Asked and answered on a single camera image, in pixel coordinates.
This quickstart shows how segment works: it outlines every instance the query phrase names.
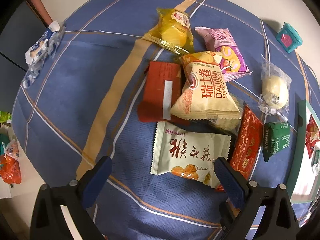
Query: snack pile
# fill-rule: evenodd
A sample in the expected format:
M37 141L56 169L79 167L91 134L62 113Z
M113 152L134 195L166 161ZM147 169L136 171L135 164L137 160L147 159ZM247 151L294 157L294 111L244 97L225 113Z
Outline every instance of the snack pile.
M158 122L150 173L170 172L223 191L214 172L215 160L224 157L235 171L249 179L262 148L268 161L289 145L289 124L269 123L263 130L263 123L249 105L229 93L226 82L252 73L229 29L196 27L207 51L194 53L188 14L176 9L157 11L158 25L143 38L180 55L181 65L177 61L152 61L148 67L138 118L141 122ZM262 62L259 107L264 113L283 117L288 110L291 80L269 61L262 58ZM182 71L186 79L183 88ZM202 119L216 133L191 131L191 126L201 124ZM312 148L320 138L310 122L306 144Z

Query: clear plastic wrapper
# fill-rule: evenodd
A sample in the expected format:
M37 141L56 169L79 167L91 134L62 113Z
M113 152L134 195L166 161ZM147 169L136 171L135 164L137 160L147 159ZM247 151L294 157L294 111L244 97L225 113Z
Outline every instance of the clear plastic wrapper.
M4 149L4 153L8 156L14 158L15 160L19 160L19 148L18 143L15 139L13 139L8 145L5 147L4 143L2 143L2 147Z
M178 55L193 53L193 35L189 16L176 9L157 8L158 25L147 32L143 38Z
M259 99L259 108L268 115L278 114L287 122L291 78L262 55L261 58L262 94Z

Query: teal box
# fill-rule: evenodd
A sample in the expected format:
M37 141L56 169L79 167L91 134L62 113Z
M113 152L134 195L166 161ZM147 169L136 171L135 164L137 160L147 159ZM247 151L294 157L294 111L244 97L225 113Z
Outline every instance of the teal box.
M315 150L309 158L306 144L307 124L313 116L318 127L320 120L308 101L298 103L298 134L292 166L287 181L287 192L291 203L308 203L314 201L320 187L320 174L315 176L312 161Z
M290 53L297 47L302 45L302 39L298 32L289 23L284 23L276 39L281 43L282 47Z

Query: white snack package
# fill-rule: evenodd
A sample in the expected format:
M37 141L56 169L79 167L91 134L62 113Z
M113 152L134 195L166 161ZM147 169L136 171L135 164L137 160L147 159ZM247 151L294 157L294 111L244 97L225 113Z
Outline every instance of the white snack package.
M230 141L228 135L189 132L158 122L150 173L171 172L216 188L220 183L213 164L218 157L228 158Z
M262 94L259 108L268 115L278 114L287 122L291 78L262 55L261 58Z

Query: yellow chip bag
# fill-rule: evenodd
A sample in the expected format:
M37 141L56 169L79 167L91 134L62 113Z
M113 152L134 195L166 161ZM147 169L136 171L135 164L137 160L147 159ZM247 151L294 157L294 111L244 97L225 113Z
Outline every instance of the yellow chip bag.
M147 32L143 38L178 55L192 53L193 35L188 14L176 9L157 8L157 12L159 14L158 25Z
M220 52L212 51L180 57L187 81L171 114L181 119L241 118L223 79L221 59Z

